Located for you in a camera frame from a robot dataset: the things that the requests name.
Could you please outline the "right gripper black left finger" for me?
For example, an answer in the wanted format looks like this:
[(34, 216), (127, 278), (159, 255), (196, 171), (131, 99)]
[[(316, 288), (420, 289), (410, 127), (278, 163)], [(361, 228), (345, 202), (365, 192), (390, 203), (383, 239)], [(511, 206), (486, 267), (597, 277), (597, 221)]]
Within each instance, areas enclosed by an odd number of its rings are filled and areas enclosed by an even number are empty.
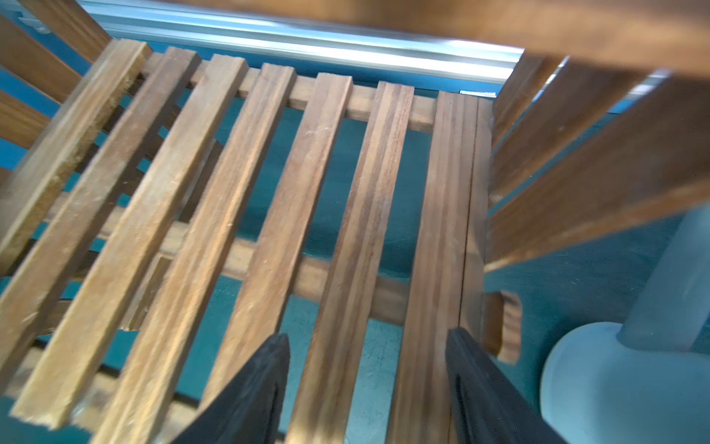
[(274, 334), (175, 443), (274, 443), (290, 368), (290, 342)]

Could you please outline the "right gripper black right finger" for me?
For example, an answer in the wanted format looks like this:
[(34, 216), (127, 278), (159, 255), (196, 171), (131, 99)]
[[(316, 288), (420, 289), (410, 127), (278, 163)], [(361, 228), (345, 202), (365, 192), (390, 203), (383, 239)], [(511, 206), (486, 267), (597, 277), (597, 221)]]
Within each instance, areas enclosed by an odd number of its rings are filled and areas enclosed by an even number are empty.
[(460, 443), (563, 443), (466, 329), (447, 333), (452, 416)]

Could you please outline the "large pale blue watering can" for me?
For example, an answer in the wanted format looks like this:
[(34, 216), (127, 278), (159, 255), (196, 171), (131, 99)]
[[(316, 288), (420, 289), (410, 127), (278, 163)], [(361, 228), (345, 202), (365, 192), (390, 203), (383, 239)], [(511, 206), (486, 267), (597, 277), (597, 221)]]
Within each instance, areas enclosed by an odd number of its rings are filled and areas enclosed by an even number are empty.
[(569, 443), (706, 443), (709, 207), (688, 212), (622, 324), (573, 329), (540, 382), (545, 421)]

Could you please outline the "brown wooden slatted shelf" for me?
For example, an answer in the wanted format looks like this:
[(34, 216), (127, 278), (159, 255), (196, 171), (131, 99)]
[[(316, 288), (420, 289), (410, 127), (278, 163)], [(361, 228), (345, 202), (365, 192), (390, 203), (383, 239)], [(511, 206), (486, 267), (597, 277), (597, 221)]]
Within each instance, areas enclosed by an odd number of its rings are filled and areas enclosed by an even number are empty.
[[(375, 29), (364, 28), (362, 38), (377, 36), (375, 31), (427, 31), (439, 37), (473, 37), (474, 41), (486, 44), (513, 44), (532, 52), (547, 56), (571, 56), (563, 68), (610, 68), (611, 74), (641, 74), (641, 81), (647, 77), (646, 70), (667, 70), (670, 75), (679, 74), (680, 80), (709, 81), (709, 1), (194, 1), (199, 7), (216, 7), (214, 14), (237, 12), (244, 6), (249, 13), (277, 13), (277, 16), (247, 16), (250, 20), (299, 20), (309, 33), (328, 31), (328, 42), (340, 43), (349, 31), (344, 25), (375, 25)], [(289, 44), (298, 42), (300, 34), (287, 33)], [(12, 75), (9, 68), (1, 63), (1, 91), (9, 95), (20, 93), (22, 88), (33, 90), (32, 94), (42, 94), (48, 105), (53, 107), (52, 118), (59, 111), (62, 102), (86, 74), (92, 61), (91, 57), (75, 54), (72, 57), (83, 63), (83, 70), (71, 63), (65, 64), (62, 57), (54, 57), (59, 68), (28, 67), (38, 81), (22, 81), (17, 74)], [(271, 205), (277, 185), (281, 180), (287, 157), (296, 136), (297, 127), (303, 118), (302, 111), (286, 110), (275, 130), (275, 137), (266, 151), (266, 160), (257, 168), (253, 192), (249, 197), (245, 211), (238, 218), (237, 237), (256, 240), (266, 220), (268, 205)], [(314, 218), (308, 229), (305, 241), (306, 258), (311, 255), (333, 259), (336, 238), (346, 210), (346, 201), (355, 172), (361, 145), (364, 141), (365, 123), (358, 123), (346, 118), (340, 127), (337, 142), (325, 174), (325, 181), (319, 194)], [(432, 142), (432, 125), (427, 129), (407, 131), (402, 159), (399, 165), (397, 186), (394, 192), (392, 211), (388, 228), (380, 271), (387, 277), (407, 278), (406, 299), (409, 296), (409, 281), (412, 277), (412, 265), (415, 247), (423, 212), (427, 165), (429, 163)], [(530, 153), (525, 145), (500, 146), (504, 153), (492, 155), (491, 194), (505, 197), (524, 184), (526, 175), (534, 173), (547, 164), (547, 157), (537, 157), (538, 147), (533, 146), (532, 163), (525, 163)], [(583, 185), (579, 174), (589, 168), (584, 163), (580, 168), (564, 167), (563, 173), (569, 175), (552, 183), (554, 190), (541, 190), (538, 194), (517, 195), (528, 200), (523, 207), (499, 208), (506, 210), (510, 217), (501, 220), (495, 214), (493, 228), (488, 238), (489, 252), (486, 260), (494, 266), (503, 266), (497, 271), (488, 272), (484, 277), (485, 290), (506, 290), (521, 294), (523, 298), (523, 356), (515, 366), (503, 364), (503, 373), (511, 379), (517, 389), (521, 389), (523, 398), (532, 402), (532, 407), (539, 410), (539, 384), (543, 363), (549, 352), (565, 334), (589, 323), (626, 321), (632, 307), (647, 284), (651, 271), (656, 267), (661, 254), (669, 245), (671, 235), (680, 224), (680, 217), (663, 219), (662, 222), (642, 224), (641, 229), (622, 231), (621, 234), (606, 236), (601, 232), (601, 240), (592, 241), (582, 246), (563, 249), (562, 253), (551, 253), (534, 259), (540, 252), (545, 253), (547, 241), (563, 240), (562, 246), (569, 242), (576, 243), (577, 238), (569, 240), (568, 226), (563, 226), (565, 219), (577, 213), (573, 210), (592, 210), (592, 197), (619, 197), (627, 202), (629, 196), (617, 190), (621, 182), (621, 173), (649, 173), (648, 179), (659, 179), (657, 174), (664, 173), (666, 164), (657, 165), (656, 160), (640, 153), (633, 155), (629, 162), (613, 169), (607, 178), (608, 168), (597, 171), (591, 184), (583, 190), (571, 190), (569, 185)], [(654, 183), (639, 183), (632, 174), (630, 185), (645, 186)], [(638, 192), (630, 186), (627, 192)], [(649, 242), (658, 244), (649, 256), (653, 262), (643, 260), (638, 266), (634, 260), (642, 259), (648, 253), (648, 245), (632, 244), (639, 241), (637, 234), (663, 234), (663, 238), (649, 238)], [(213, 295), (208, 297), (205, 316), (199, 321), (196, 341), (190, 348), (186, 368), (180, 373), (177, 392), (188, 398), (199, 400), (212, 372), (217, 349), (223, 342), (227, 323), (232, 315), (239, 290), (242, 290), (243, 277), (231, 279), (220, 277)], [(291, 296), (281, 323), (281, 331), (288, 334), (290, 340), (290, 370), (286, 387), (285, 412), (281, 414), (279, 429), (286, 432), (291, 422), (291, 413), (297, 398), (306, 353), (311, 343), (312, 333), (319, 309), (318, 302), (307, 302), (303, 296)], [(395, 326), (389, 321), (368, 321), (364, 340), (363, 357), (355, 386), (354, 399), (349, 419), (346, 442), (348, 443), (385, 443), (390, 417), (390, 404), (395, 388), (395, 375), (398, 373), (398, 359), (404, 327)], [(52, 443), (57, 435), (67, 430), (48, 431), (22, 423), (9, 415), (13, 399), (1, 397), (1, 443)]]

